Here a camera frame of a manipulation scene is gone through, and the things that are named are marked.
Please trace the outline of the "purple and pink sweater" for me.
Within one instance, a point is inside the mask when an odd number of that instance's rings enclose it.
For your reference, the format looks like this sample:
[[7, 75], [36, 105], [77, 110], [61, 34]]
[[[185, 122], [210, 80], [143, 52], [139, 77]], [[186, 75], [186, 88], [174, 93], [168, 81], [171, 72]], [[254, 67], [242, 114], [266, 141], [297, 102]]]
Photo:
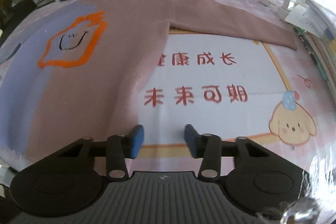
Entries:
[[293, 31], [215, 0], [77, 0], [1, 46], [1, 160], [19, 171], [84, 136], [127, 134], [171, 28], [297, 49]]

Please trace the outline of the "pink checkered cartoon table mat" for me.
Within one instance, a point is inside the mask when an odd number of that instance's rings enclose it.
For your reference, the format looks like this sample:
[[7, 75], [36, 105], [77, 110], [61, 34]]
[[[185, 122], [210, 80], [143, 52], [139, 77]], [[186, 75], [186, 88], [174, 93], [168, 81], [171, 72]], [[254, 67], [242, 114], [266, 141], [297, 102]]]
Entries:
[[[34, 11], [10, 36], [75, 1]], [[291, 31], [269, 11], [260, 12], [258, 0], [215, 1]], [[187, 124], [200, 134], [227, 141], [251, 139], [303, 169], [314, 158], [335, 161], [335, 103], [296, 38], [293, 50], [171, 28], [135, 101], [136, 125], [141, 124], [145, 133], [137, 159], [126, 162], [128, 169], [197, 170], [201, 162], [191, 157], [183, 137]]]

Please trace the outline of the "white charger plug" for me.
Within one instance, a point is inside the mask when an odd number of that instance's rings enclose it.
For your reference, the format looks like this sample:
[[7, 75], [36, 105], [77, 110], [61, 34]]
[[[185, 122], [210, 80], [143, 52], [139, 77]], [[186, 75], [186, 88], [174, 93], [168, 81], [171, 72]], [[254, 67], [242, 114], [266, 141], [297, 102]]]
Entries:
[[284, 20], [294, 8], [296, 0], [284, 0], [282, 6], [277, 10], [277, 17]]

